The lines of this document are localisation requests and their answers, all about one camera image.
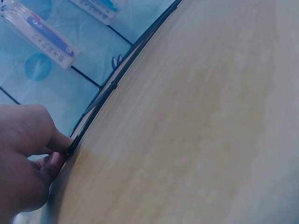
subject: skin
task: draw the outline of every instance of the skin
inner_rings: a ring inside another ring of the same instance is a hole
[[[0,105],[0,223],[42,207],[72,139],[40,105]],[[32,155],[48,154],[37,161]]]

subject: blue circle pattern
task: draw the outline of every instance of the blue circle pattern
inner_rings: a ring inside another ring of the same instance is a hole
[[[44,54],[34,54],[25,62],[25,74],[32,81],[43,81],[51,69],[51,59]]]
[[[51,14],[51,0],[22,0],[21,2],[43,20],[47,20]],[[51,59],[44,54],[34,54],[25,62],[25,74],[32,81],[43,81],[50,74],[51,69]]]

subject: finger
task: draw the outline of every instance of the finger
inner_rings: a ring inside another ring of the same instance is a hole
[[[52,156],[53,156],[53,152],[51,155],[48,155],[46,157],[43,157],[35,161],[30,161],[30,163],[34,169],[41,170],[50,161]]]
[[[34,155],[50,155],[52,154],[53,151],[48,149],[47,147],[44,147],[43,149],[37,151],[36,153],[34,153]]]
[[[56,127],[53,127],[52,136],[47,144],[47,148],[59,153],[64,153],[72,144],[73,139],[60,133]]]
[[[54,152],[50,156],[51,158],[40,169],[38,176],[46,186],[50,186],[51,183],[55,180],[66,160],[65,154]]]
[[[27,157],[42,153],[46,146],[64,152],[72,143],[57,130],[41,105],[0,105],[0,124],[4,143]]]

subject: light wood grain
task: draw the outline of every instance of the light wood grain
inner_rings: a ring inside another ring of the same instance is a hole
[[[42,222],[298,221],[298,8],[184,0],[68,160]]]

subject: printed label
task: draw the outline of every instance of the printed label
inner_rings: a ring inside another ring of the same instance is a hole
[[[87,11],[90,15],[100,20],[105,25],[109,25],[112,19],[117,15],[117,11],[113,11],[99,0],[71,0],[80,8]]]
[[[64,69],[68,68],[75,60],[75,58],[66,56],[62,50],[39,33],[32,33],[30,40]]]

